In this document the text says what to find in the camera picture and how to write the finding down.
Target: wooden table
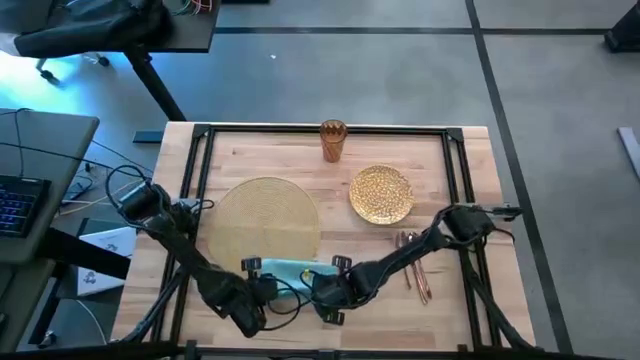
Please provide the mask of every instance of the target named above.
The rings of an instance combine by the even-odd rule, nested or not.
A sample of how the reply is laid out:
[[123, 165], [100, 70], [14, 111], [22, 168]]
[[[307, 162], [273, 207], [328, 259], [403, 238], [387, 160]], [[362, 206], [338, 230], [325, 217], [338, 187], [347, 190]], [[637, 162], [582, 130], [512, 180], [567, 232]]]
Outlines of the wooden table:
[[[154, 181], [172, 197], [178, 197], [180, 191], [193, 126], [193, 123], [169, 123], [165, 131]], [[487, 129], [464, 127], [463, 134], [477, 202], [501, 203]], [[409, 216], [392, 226], [365, 222], [349, 204], [351, 180], [358, 171], [373, 164], [397, 168], [413, 187], [414, 208]], [[191, 194], [197, 186], [198, 169], [196, 166]], [[398, 231], [424, 229], [432, 216], [450, 203], [442, 144], [440, 139], [428, 136], [349, 135], [341, 161], [330, 164], [323, 161], [318, 135], [216, 133], [205, 198], [219, 201], [234, 186], [259, 176], [290, 180], [311, 195], [321, 226], [317, 260], [323, 262], [330, 262], [335, 254], [350, 256], [354, 262], [379, 259], [394, 249], [391, 239]], [[206, 239], [211, 211], [202, 216], [196, 243], [209, 258]], [[508, 237], [495, 233], [489, 238], [486, 253], [496, 302], [522, 336], [533, 343], [514, 244]], [[113, 338], [128, 334], [156, 299], [165, 256], [166, 251], [157, 242], [144, 234], [139, 236]], [[441, 250], [423, 258], [422, 263], [433, 291], [433, 300], [427, 306], [422, 305], [415, 287], [407, 290], [404, 276], [398, 273], [370, 304], [347, 311], [343, 326], [324, 324], [308, 306], [289, 326], [261, 332], [252, 339], [243, 337], [232, 320], [218, 318], [202, 302], [192, 281], [180, 343], [194, 339], [198, 346], [205, 347], [412, 351], [455, 351], [458, 344], [470, 346], [457, 253]], [[483, 340], [489, 344], [486, 314], [482, 305], [478, 308]], [[171, 314], [173, 303], [167, 308], [163, 339], [169, 338]], [[267, 317], [270, 325], [287, 319], [270, 313]]]

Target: keyboard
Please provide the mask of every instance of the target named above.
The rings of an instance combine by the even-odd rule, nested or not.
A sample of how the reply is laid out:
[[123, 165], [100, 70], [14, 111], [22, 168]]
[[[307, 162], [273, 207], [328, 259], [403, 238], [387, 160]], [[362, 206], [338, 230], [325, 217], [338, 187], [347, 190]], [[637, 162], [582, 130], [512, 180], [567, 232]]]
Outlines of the keyboard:
[[0, 237], [25, 238], [51, 182], [0, 175]]

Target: gold plate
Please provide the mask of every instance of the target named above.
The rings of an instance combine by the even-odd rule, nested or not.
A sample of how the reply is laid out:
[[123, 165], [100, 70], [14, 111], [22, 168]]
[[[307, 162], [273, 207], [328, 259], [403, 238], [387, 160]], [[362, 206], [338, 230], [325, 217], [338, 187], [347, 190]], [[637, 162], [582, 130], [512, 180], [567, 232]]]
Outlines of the gold plate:
[[402, 220], [413, 207], [409, 181], [398, 170], [385, 165], [360, 171], [349, 187], [349, 200], [358, 215], [378, 225]]

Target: black floor stripe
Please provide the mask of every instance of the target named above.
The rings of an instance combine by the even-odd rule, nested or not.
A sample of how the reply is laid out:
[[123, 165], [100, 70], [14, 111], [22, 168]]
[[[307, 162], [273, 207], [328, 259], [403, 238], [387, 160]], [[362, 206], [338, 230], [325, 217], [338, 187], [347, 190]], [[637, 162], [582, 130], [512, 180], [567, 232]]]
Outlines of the black floor stripe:
[[439, 34], [471, 35], [471, 28], [432, 27], [219, 27], [217, 34]]
[[553, 276], [551, 274], [551, 268], [549, 267], [549, 261], [544, 250], [544, 245], [540, 237], [538, 230], [538, 224], [536, 222], [535, 215], [533, 213], [533, 207], [531, 205], [531, 198], [527, 191], [524, 176], [522, 175], [522, 169], [520, 168], [520, 161], [516, 153], [516, 148], [511, 137], [511, 130], [507, 122], [507, 117], [504, 112], [502, 100], [500, 99], [500, 93], [498, 92], [498, 85], [491, 68], [489, 61], [489, 53], [487, 46], [484, 42], [480, 30], [480, 20], [476, 13], [476, 8], [473, 0], [465, 0], [467, 5], [467, 11], [469, 12], [469, 19], [471, 20], [471, 26], [474, 29], [474, 38], [476, 40], [476, 46], [478, 48], [478, 56], [480, 57], [480, 64], [484, 73], [485, 81], [487, 83], [487, 89], [489, 91], [489, 97], [493, 111], [495, 113], [496, 122], [500, 131], [500, 137], [504, 145], [505, 153], [507, 155], [507, 162], [515, 185], [516, 195], [520, 207], [524, 210], [523, 219], [531, 249], [533, 251], [533, 258], [538, 270], [538, 276], [540, 277], [540, 283], [542, 285], [542, 292], [544, 295], [547, 309], [549, 311], [549, 317], [551, 319], [551, 326], [556, 338], [556, 344], [558, 350], [562, 353], [573, 353], [573, 347], [571, 346], [571, 339], [569, 338], [569, 332], [567, 325], [562, 314], [560, 307], [560, 301], [558, 299], [558, 293], [554, 285]]
[[[540, 28], [485, 28], [484, 35], [602, 35], [608, 29], [540, 29]], [[473, 35], [473, 28], [465, 27], [300, 27], [257, 26], [218, 27], [216, 34], [398, 34], [398, 35]]]

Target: white paper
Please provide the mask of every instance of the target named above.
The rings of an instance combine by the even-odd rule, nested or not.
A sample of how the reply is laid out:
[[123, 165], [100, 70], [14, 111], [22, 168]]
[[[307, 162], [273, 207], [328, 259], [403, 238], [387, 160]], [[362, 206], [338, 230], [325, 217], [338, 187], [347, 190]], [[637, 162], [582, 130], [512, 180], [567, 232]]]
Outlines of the white paper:
[[[116, 254], [130, 257], [136, 245], [136, 230], [131, 227], [124, 227], [82, 235], [80, 240]], [[78, 296], [95, 294], [123, 285], [124, 280], [122, 279], [93, 270], [78, 268]]]

